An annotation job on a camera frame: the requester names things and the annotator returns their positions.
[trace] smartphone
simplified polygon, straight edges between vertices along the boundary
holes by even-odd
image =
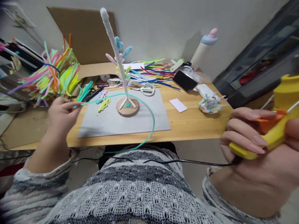
[[[172,78],[172,81],[174,81],[188,93],[199,84],[195,79],[181,70],[178,70],[176,72],[176,74]]]

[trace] finger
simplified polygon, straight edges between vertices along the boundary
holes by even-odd
[[[69,110],[72,109],[74,106],[80,106],[82,102],[68,102],[62,105],[62,109]]]
[[[235,131],[226,131],[222,134],[222,136],[220,136],[221,145],[228,146],[231,142],[234,142],[242,148],[257,154],[265,153],[261,147],[257,146],[251,140]]]
[[[258,146],[265,147],[268,145],[266,140],[263,139],[255,129],[239,119],[234,118],[229,120],[226,125],[226,130],[238,132]]]
[[[246,120],[254,121],[256,119],[274,119],[276,112],[268,110],[252,110],[247,107],[240,107],[233,110],[232,118],[243,118]]]
[[[299,140],[299,118],[291,119],[286,123],[286,135]]]
[[[261,116],[261,119],[273,120],[276,118],[277,113],[269,110],[253,110]]]
[[[61,104],[67,103],[67,102],[69,102],[69,100],[64,99],[62,97],[58,97],[53,101],[52,105],[61,105]]]
[[[82,106],[80,105],[80,106],[78,106],[76,109],[74,109],[70,114],[71,114],[74,118],[77,119],[77,117],[78,117],[78,115],[79,115],[81,109],[82,109]]]

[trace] white pipe cleaner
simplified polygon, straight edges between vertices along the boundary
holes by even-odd
[[[127,82],[126,82],[126,79],[125,79],[125,73],[124,73],[124,69],[123,69],[123,66],[122,66],[121,57],[119,55],[119,50],[118,50],[118,47],[117,47],[117,44],[116,44],[116,41],[115,41],[115,37],[114,37],[114,34],[113,34],[113,30],[112,30],[111,24],[109,22],[108,13],[107,13],[105,8],[101,8],[100,12],[101,12],[101,17],[103,19],[104,26],[106,28],[108,37],[110,39],[110,42],[111,42],[111,45],[112,45],[112,48],[113,48],[113,51],[114,51],[114,54],[115,54],[115,58],[116,58],[119,70],[121,72],[121,79],[122,79],[122,82],[123,82],[123,86],[125,88],[125,93],[128,93],[128,89],[127,89],[127,85],[126,85]],[[124,106],[126,100],[128,100],[132,104],[132,106],[134,108],[136,108],[135,104],[130,99],[130,97],[128,97],[128,95],[126,95],[126,98],[125,98],[124,102],[121,104],[121,106],[119,107],[119,109],[121,109]]]

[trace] yellow glue gun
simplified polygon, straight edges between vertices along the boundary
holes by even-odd
[[[285,126],[287,121],[293,118],[299,118],[299,107],[297,107],[299,104],[299,74],[284,75],[281,78],[280,85],[274,89],[273,96],[273,111],[283,111],[284,116],[268,131],[268,133],[261,135],[261,137],[268,142],[268,151],[275,149],[285,141]],[[252,160],[259,156],[233,142],[230,143],[229,146],[236,155],[244,159]]]

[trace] right hand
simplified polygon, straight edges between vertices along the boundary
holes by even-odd
[[[291,119],[286,123],[286,141],[269,152],[262,149],[267,142],[262,141],[254,129],[257,125],[255,119],[273,119],[275,116],[275,112],[266,110],[235,109],[226,131],[220,137],[221,149],[228,162],[235,157],[229,147],[231,142],[260,154],[254,160],[244,159],[235,167],[235,172],[258,184],[267,184],[285,192],[293,191],[299,186],[299,119]]]
[[[70,102],[67,99],[56,98],[49,108],[49,130],[60,136],[66,137],[75,125],[82,102]]]

